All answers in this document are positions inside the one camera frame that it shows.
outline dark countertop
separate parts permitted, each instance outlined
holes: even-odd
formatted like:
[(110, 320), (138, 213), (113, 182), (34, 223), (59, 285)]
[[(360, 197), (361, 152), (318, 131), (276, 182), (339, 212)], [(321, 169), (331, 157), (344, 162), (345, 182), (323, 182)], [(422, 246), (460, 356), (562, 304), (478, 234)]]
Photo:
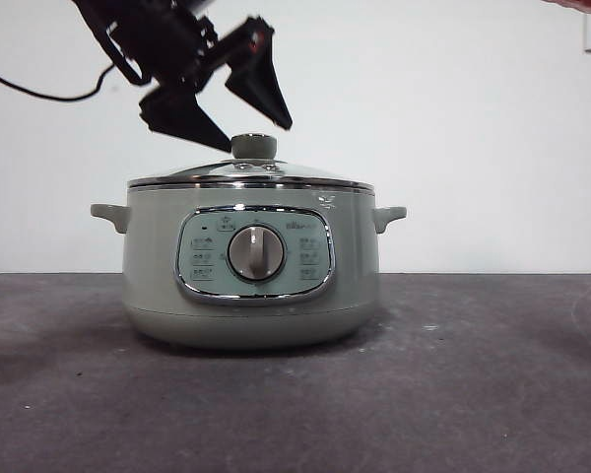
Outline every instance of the dark countertop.
[(591, 472), (591, 275), (385, 275), (260, 353), (138, 335), (120, 283), (0, 275), (0, 472)]

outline lid knob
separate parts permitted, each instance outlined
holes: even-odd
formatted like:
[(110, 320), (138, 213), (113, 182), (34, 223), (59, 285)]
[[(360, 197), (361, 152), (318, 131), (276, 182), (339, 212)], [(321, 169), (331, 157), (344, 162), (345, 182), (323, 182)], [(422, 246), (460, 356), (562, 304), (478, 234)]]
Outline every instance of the lid knob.
[(273, 160), (276, 158), (278, 140), (260, 133), (236, 135), (231, 139), (232, 154), (239, 160)]

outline pot handle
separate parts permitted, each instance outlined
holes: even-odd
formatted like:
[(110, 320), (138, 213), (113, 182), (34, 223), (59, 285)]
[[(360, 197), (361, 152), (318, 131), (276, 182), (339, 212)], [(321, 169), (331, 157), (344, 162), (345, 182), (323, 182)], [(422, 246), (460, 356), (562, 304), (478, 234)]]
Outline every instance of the pot handle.
[(109, 220), (114, 224), (116, 231), (120, 234), (127, 233), (129, 224), (129, 207), (122, 205), (92, 204), (90, 206), (90, 215), (100, 219)]
[(407, 217), (407, 208), (405, 207), (383, 207), (381, 209), (374, 209), (372, 212), (374, 228), (378, 234), (385, 232), (387, 224), (390, 222), (404, 219), (405, 217)]

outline wire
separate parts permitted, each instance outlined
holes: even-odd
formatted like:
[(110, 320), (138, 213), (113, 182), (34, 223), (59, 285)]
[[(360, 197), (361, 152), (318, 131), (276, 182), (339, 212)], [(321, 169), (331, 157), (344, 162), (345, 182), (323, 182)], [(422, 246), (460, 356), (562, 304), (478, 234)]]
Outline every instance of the wire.
[(104, 71), (100, 73), (97, 80), (97, 85), (95, 88), (86, 93), (82, 96), (76, 97), (57, 97), (57, 96), (48, 96), (47, 94), (41, 94), (39, 92), (32, 91), (22, 86), (18, 86), (17, 84), (13, 84), (12, 82), (7, 81), (0, 77), (0, 84), (10, 87), (11, 89), (15, 89), (16, 91), (23, 92), (24, 94), (28, 94), (33, 97), (37, 97), (38, 99), (46, 99), (47, 101), (84, 101), (85, 99), (89, 99), (92, 96), (95, 96), (100, 91), (100, 86), (102, 86), (102, 81), (105, 78), (105, 75), (114, 68), (114, 64), (110, 64)]

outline control panel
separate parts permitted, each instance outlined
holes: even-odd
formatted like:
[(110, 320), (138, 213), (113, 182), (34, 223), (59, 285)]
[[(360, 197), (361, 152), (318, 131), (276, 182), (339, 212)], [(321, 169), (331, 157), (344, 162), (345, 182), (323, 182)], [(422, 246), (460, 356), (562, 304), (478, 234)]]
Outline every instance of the control panel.
[(200, 208), (185, 219), (175, 270), (187, 292), (206, 302), (286, 300), (321, 290), (334, 261), (319, 214), (238, 204)]

